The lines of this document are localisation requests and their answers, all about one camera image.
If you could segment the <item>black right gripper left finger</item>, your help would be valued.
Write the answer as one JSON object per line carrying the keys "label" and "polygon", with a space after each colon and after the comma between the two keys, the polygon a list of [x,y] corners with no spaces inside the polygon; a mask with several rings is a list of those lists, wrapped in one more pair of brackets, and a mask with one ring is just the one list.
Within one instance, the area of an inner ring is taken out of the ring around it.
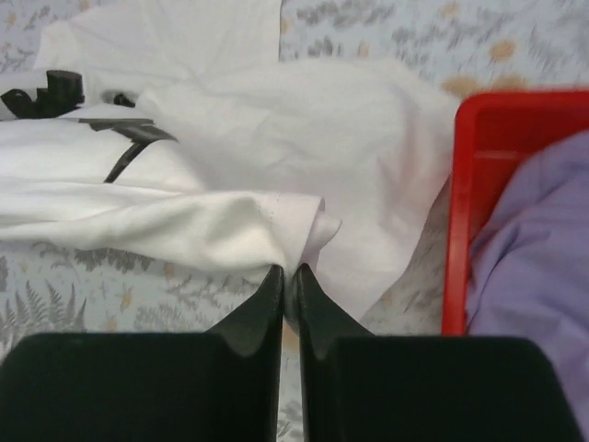
{"label": "black right gripper left finger", "polygon": [[204,332],[39,333],[1,366],[5,441],[273,441],[283,270]]}

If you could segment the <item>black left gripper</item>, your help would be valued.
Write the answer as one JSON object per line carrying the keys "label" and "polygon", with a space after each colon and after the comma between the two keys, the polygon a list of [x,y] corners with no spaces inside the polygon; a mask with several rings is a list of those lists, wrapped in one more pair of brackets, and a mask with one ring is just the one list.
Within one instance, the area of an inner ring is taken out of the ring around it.
{"label": "black left gripper", "polygon": [[1,103],[16,120],[56,118],[80,108],[84,102],[83,78],[64,70],[48,70],[46,87],[36,88],[33,98],[23,89],[12,88],[1,94]]}

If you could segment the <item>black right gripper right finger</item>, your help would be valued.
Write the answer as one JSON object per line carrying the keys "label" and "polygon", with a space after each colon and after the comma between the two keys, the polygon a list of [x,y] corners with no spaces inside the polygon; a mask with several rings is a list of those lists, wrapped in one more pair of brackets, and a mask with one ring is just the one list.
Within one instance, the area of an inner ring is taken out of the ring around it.
{"label": "black right gripper right finger", "polygon": [[378,336],[294,277],[308,441],[579,441],[556,373],[532,342]]}

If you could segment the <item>white t shirt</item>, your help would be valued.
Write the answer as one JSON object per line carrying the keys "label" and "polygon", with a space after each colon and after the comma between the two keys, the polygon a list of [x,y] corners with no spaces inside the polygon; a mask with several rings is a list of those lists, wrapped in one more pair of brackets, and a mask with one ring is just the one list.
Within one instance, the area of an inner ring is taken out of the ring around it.
{"label": "white t shirt", "polygon": [[1,236],[259,280],[310,263],[355,318],[405,271],[457,100],[392,59],[278,59],[276,1],[121,1],[58,21],[56,118],[1,126]]}

